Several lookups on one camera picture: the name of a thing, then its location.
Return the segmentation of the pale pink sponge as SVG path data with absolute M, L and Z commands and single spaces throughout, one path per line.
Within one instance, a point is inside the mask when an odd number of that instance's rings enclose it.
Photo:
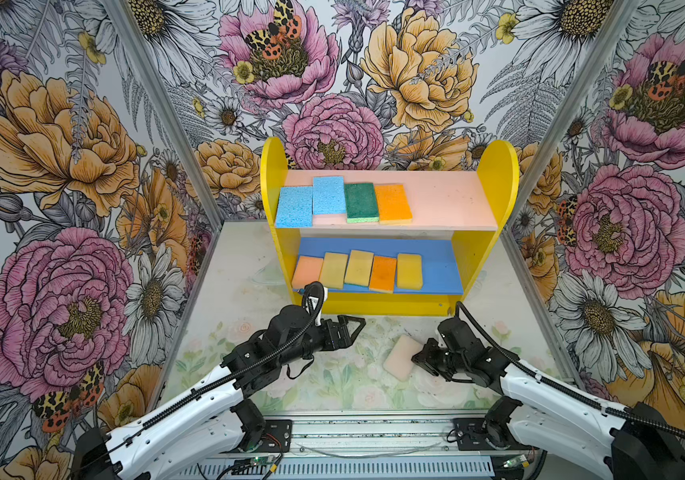
M 414 368 L 412 357 L 421 350 L 421 343 L 408 335 L 400 336 L 383 362 L 384 371 L 398 381 L 406 382 Z

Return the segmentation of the large yellow sponge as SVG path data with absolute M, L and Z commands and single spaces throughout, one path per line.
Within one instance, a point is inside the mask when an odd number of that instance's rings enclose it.
M 351 250 L 344 275 L 344 284 L 367 287 L 371 278 L 373 258 L 372 252 Z

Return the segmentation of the yellow sponge with green back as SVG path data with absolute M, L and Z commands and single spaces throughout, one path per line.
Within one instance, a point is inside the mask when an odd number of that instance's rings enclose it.
M 330 290 L 342 290 L 348 255 L 343 253 L 326 252 L 322 271 L 320 271 L 320 283 Z

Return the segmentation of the orange sponge front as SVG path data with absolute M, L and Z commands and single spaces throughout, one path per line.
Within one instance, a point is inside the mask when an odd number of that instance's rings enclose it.
M 368 289 L 378 293 L 394 292 L 397 259 L 374 256 Z

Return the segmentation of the pink orange sponge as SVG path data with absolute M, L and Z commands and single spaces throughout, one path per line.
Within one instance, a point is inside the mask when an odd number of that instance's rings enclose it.
M 324 260 L 319 257 L 300 256 L 294 276 L 292 276 L 292 289 L 302 290 L 306 285 L 320 280 Z

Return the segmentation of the small yellow sponge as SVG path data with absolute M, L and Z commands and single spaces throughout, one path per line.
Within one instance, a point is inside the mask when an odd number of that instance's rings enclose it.
M 420 255 L 408 253 L 398 254 L 396 287 L 400 290 L 422 290 L 422 257 Z

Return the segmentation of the yellow wooden two-tier shelf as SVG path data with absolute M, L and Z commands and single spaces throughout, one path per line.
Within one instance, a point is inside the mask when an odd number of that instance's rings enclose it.
M 342 176 L 346 183 L 402 184 L 412 212 L 407 225 L 347 223 L 344 215 L 314 215 L 310 228 L 276 228 L 280 189 L 312 186 L 320 176 Z M 303 289 L 292 289 L 300 256 L 324 259 L 326 252 L 351 250 L 396 258 L 422 257 L 422 290 L 378 293 L 345 285 L 330 290 L 329 314 L 442 316 L 464 300 L 482 270 L 516 202 L 519 168 L 513 147 L 490 144 L 473 171 L 293 170 L 284 144 L 276 138 L 262 148 L 262 200 L 290 300 L 300 302 Z

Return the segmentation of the green scouring pad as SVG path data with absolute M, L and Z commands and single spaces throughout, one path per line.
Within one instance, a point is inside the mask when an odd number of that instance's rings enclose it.
M 379 221 L 376 192 L 372 183 L 344 184 L 347 223 Z

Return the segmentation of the blue cellulose sponge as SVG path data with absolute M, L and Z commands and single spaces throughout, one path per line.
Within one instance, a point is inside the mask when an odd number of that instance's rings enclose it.
M 344 215 L 346 201 L 342 176 L 320 176 L 312 179 L 314 215 Z

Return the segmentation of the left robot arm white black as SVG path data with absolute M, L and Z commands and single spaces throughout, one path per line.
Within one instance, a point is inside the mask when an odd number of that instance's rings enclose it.
M 365 324 L 349 315 L 314 319 L 300 306 L 282 308 L 184 393 L 110 432 L 82 434 L 70 478 L 166 479 L 210 454 L 254 448 L 266 422 L 252 395 L 294 361 L 310 365 L 318 352 L 352 346 Z

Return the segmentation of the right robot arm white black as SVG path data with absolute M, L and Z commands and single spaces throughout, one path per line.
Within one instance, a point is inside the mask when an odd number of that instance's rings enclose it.
M 500 347 L 473 320 L 438 325 L 412 361 L 447 382 L 498 394 L 482 431 L 492 445 L 544 450 L 602 479 L 685 479 L 685 448 L 653 408 L 591 396 Z

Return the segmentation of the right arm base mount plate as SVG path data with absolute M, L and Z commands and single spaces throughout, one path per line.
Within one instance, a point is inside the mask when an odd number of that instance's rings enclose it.
M 453 418 L 452 428 L 446 435 L 446 440 L 463 452 L 530 452 L 532 450 L 531 446 L 520 444 L 512 437 L 495 439 L 485 429 L 482 417 Z

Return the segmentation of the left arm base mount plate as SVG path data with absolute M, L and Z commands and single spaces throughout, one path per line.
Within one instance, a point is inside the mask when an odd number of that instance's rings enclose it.
M 292 446 L 294 422 L 289 419 L 268 419 L 256 433 L 248 437 L 248 453 L 288 453 Z

